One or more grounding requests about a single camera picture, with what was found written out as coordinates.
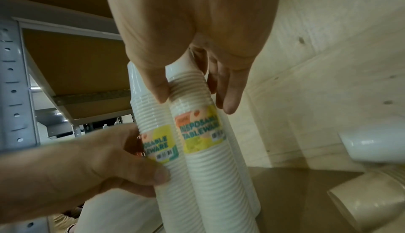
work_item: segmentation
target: perforated metal upright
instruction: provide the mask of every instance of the perforated metal upright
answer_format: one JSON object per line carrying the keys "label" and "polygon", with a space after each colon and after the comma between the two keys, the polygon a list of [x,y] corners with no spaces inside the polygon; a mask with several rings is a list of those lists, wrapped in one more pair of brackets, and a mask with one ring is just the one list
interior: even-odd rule
{"label": "perforated metal upright", "polygon": [[[0,155],[38,145],[22,33],[17,21],[0,15]],[[47,218],[17,223],[5,233],[50,232]]]}

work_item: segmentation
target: colorful label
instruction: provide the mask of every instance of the colorful label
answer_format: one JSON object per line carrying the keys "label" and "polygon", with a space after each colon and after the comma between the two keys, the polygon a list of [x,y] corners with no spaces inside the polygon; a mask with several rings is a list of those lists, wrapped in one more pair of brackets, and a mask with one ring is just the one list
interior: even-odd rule
{"label": "colorful label", "polygon": [[164,125],[141,135],[147,158],[167,163],[178,158],[178,150],[170,125]]}
{"label": "colorful label", "polygon": [[214,105],[176,116],[175,121],[186,154],[208,149],[226,138]]}

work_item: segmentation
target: person's left hand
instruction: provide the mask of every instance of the person's left hand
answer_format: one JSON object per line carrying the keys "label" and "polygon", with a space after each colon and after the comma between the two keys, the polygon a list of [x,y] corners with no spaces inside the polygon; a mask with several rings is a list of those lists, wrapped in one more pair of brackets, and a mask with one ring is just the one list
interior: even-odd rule
{"label": "person's left hand", "polygon": [[0,156],[0,224],[66,211],[112,188],[154,197],[167,182],[161,164],[134,156],[142,149],[135,124]]}

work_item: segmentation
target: white cup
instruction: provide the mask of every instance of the white cup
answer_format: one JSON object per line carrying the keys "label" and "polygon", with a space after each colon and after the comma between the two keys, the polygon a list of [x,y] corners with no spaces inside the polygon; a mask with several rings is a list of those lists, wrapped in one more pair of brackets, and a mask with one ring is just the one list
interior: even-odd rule
{"label": "white cup", "polygon": [[405,163],[405,118],[390,117],[378,123],[339,132],[355,161]]}

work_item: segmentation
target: fingernail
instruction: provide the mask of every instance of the fingernail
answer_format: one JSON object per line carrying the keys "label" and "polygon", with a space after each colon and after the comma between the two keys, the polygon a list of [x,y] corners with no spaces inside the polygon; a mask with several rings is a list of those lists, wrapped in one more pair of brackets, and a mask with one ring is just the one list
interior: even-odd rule
{"label": "fingernail", "polygon": [[160,166],[155,172],[155,183],[157,185],[166,183],[170,180],[170,172],[164,166]]}

